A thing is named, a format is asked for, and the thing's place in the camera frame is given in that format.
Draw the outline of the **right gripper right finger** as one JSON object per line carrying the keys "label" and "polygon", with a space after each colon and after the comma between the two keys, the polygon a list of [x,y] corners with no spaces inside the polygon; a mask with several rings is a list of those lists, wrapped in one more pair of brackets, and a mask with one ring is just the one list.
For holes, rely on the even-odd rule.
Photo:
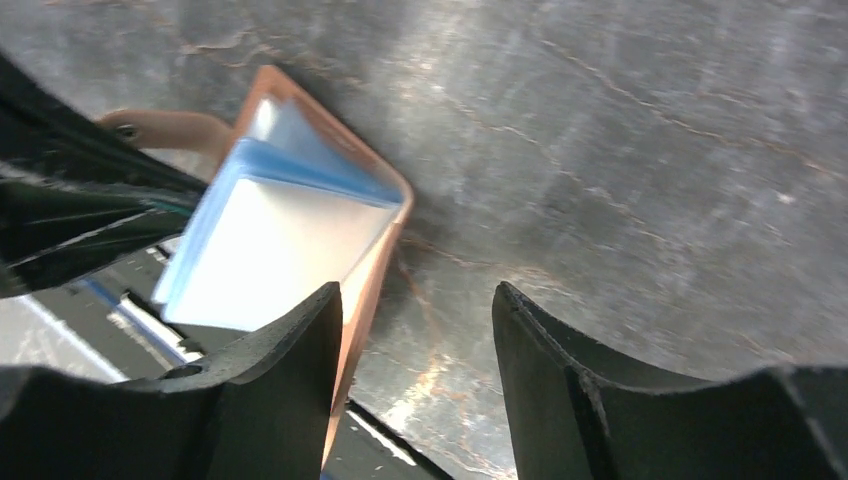
{"label": "right gripper right finger", "polygon": [[645,363],[509,283],[492,303],[522,479],[843,479],[847,370],[778,365],[723,381]]}

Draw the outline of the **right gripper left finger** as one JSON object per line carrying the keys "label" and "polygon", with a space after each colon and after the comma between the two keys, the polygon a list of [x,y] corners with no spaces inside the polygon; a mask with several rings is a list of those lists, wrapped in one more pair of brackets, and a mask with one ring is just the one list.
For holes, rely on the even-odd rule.
{"label": "right gripper left finger", "polygon": [[316,479],[342,330],[339,286],[156,379],[1,371],[5,479]]}

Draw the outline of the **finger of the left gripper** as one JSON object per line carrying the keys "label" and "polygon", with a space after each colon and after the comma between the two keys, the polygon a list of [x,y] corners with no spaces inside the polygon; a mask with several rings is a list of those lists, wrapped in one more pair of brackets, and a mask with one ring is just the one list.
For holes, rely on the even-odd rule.
{"label": "finger of the left gripper", "polygon": [[73,193],[194,206],[206,186],[129,146],[1,57],[1,177]]}
{"label": "finger of the left gripper", "polygon": [[199,190],[1,185],[1,295],[54,288],[179,234]]}

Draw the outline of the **brown leather card holder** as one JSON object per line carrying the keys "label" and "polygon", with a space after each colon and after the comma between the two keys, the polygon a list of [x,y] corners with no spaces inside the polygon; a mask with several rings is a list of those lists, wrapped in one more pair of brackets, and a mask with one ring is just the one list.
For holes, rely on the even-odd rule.
{"label": "brown leather card holder", "polygon": [[414,203],[410,184],[271,65],[258,70],[234,125],[148,109],[113,111],[99,123],[139,149],[188,150],[216,166],[152,295],[168,321],[254,331],[339,283],[332,445]]}

